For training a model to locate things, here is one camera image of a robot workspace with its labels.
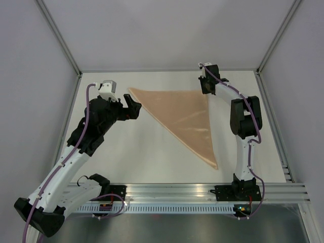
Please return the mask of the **peach cloth napkin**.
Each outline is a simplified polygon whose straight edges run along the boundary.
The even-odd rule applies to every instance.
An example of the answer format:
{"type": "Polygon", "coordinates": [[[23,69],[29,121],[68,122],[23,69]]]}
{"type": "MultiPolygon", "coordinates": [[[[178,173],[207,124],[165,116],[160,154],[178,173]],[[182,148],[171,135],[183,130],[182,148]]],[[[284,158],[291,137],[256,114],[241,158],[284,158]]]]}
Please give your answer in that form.
{"type": "Polygon", "coordinates": [[[201,91],[146,91],[136,88],[129,88],[129,91],[184,146],[218,170],[208,98],[201,91]]]}

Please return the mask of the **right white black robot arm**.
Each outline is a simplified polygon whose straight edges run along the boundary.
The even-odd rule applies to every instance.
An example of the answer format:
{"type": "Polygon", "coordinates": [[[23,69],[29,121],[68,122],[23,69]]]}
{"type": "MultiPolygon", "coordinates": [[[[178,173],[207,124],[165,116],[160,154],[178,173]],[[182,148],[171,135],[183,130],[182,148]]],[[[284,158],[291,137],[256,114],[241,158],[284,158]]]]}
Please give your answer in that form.
{"type": "Polygon", "coordinates": [[[237,162],[233,181],[230,185],[218,185],[211,190],[217,201],[261,201],[259,177],[254,173],[254,147],[261,143],[262,115],[257,96],[246,97],[220,77],[216,64],[199,64],[200,81],[203,94],[212,94],[230,106],[230,129],[236,138],[237,162]]]}

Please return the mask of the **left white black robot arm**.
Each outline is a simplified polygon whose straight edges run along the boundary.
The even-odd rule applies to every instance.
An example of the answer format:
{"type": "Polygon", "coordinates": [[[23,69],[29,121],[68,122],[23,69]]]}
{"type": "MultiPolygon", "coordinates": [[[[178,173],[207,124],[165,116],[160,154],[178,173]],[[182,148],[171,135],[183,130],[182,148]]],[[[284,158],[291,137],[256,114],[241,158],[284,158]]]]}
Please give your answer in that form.
{"type": "Polygon", "coordinates": [[[67,141],[63,155],[42,184],[29,197],[20,197],[14,208],[22,219],[46,237],[56,234],[65,219],[89,200],[106,200],[110,196],[110,181],[99,175],[87,177],[84,185],[64,193],[79,169],[104,142],[104,135],[116,121],[137,119],[142,107],[130,94],[124,94],[127,107],[120,100],[105,100],[101,96],[87,99],[85,116],[67,141]]]}

